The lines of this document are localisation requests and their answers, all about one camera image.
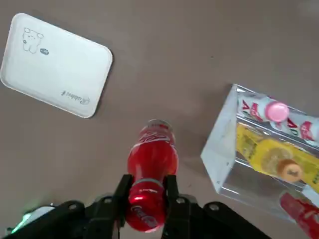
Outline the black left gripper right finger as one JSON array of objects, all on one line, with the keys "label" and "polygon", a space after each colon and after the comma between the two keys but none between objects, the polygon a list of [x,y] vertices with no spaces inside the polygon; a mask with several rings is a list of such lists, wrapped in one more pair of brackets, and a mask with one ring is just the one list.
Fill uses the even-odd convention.
[{"label": "black left gripper right finger", "polygon": [[175,175],[165,177],[167,201],[163,239],[268,239],[269,236],[221,202],[203,207],[180,194]]}]

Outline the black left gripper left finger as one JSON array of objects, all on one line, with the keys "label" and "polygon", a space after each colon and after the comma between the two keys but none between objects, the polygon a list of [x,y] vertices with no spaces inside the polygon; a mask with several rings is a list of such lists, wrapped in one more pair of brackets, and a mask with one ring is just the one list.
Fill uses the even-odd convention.
[{"label": "black left gripper left finger", "polygon": [[125,209],[133,177],[122,176],[112,195],[91,205],[71,200],[58,206],[39,207],[23,216],[7,239],[117,239],[125,224]]}]

